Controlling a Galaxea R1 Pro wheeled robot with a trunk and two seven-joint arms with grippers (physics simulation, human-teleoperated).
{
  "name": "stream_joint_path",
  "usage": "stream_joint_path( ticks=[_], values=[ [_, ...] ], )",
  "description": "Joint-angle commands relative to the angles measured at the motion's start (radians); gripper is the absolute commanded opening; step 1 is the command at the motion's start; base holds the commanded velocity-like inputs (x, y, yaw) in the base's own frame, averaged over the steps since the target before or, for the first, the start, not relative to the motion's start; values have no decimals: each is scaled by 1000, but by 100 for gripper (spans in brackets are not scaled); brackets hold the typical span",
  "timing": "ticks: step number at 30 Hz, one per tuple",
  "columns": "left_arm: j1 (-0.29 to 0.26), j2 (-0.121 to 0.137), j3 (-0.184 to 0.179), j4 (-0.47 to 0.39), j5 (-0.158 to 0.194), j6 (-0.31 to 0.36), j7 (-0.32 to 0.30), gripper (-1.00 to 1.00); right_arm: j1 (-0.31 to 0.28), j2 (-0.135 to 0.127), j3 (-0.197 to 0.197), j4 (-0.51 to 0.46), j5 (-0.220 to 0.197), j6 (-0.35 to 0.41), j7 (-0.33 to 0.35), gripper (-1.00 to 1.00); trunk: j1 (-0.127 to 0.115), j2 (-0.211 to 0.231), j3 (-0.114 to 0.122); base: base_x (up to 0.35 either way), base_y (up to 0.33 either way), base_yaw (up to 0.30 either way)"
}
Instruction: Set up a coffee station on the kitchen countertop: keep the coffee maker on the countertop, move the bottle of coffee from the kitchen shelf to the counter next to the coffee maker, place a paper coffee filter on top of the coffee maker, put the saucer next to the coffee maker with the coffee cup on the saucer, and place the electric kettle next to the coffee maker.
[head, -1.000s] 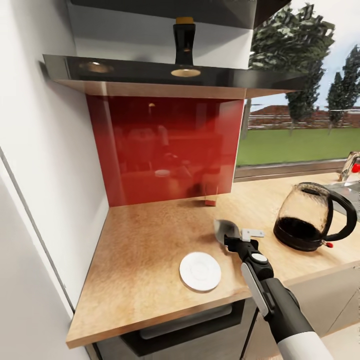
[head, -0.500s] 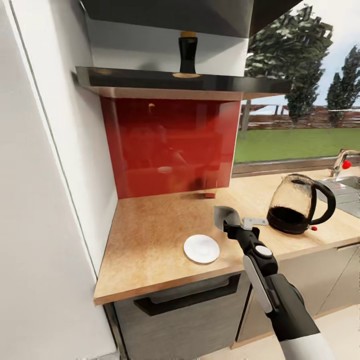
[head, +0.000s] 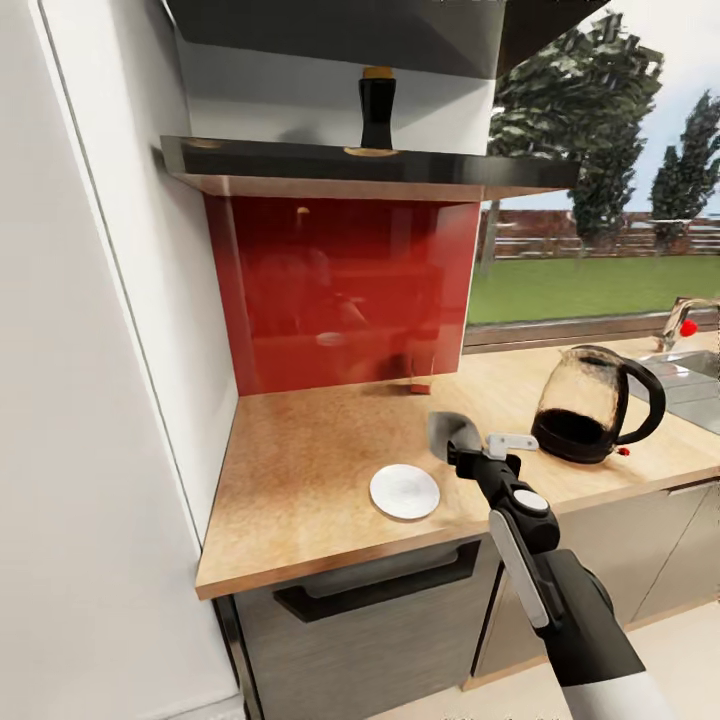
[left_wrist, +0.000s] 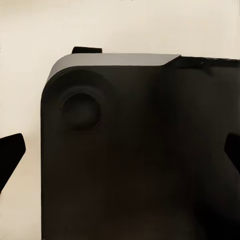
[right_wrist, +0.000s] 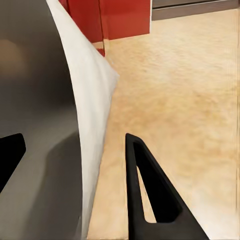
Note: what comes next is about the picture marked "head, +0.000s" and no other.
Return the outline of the paper coffee filter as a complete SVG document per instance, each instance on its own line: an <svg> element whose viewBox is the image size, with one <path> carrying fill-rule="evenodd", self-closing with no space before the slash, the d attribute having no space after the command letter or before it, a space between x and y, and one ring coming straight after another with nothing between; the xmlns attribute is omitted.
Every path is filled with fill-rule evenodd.
<svg viewBox="0 0 720 720"><path fill-rule="evenodd" d="M427 414L426 438L430 452L446 462L448 440L456 449L482 450L480 432L467 416L455 412L430 412Z"/></svg>

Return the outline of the saucer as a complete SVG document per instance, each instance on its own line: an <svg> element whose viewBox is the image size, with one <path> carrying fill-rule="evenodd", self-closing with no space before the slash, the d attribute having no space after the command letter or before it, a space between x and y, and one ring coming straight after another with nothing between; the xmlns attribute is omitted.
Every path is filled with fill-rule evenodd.
<svg viewBox="0 0 720 720"><path fill-rule="evenodd" d="M439 501L437 482L426 471L412 465L380 468L369 488L379 507L403 519L424 517Z"/></svg>

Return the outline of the electric kettle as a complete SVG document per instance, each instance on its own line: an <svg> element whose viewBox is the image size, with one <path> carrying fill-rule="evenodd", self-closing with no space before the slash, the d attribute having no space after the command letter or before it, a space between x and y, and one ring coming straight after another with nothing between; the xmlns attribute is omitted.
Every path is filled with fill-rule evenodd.
<svg viewBox="0 0 720 720"><path fill-rule="evenodd" d="M561 362L546 382L530 430L546 452L573 463L601 463L661 424L665 390L648 369L594 344L559 352ZM629 402L627 375L649 390L651 408L639 430L621 435Z"/></svg>

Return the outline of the bottle of coffee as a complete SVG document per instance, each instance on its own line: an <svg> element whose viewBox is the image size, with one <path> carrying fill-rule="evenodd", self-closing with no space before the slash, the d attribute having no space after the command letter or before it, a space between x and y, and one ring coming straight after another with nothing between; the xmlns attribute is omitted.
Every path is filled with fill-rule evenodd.
<svg viewBox="0 0 720 720"><path fill-rule="evenodd" d="M391 149L390 118L396 89L391 67L366 66L359 79L363 128L360 147Z"/></svg>

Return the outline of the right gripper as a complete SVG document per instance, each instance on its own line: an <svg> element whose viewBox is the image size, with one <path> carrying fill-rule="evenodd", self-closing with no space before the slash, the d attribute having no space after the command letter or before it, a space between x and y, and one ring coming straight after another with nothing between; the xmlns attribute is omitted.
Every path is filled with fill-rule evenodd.
<svg viewBox="0 0 720 720"><path fill-rule="evenodd" d="M483 455L482 450L456 449L448 440L446 462L443 463L456 467L458 478L476 480L483 491L485 481L493 473L511 473L518 479L522 460L518 455L508 453L505 461L496 461Z"/></svg>

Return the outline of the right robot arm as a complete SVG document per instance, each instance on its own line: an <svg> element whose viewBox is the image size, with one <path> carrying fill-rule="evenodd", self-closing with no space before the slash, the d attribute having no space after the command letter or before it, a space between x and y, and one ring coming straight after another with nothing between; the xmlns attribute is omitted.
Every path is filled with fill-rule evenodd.
<svg viewBox="0 0 720 720"><path fill-rule="evenodd" d="M508 449L536 451L535 437L489 433L488 449L456 449L446 462L476 480L489 502L489 533L560 682L573 720L677 720L627 634L605 586L571 549L557 549L551 506L518 481L522 460Z"/></svg>

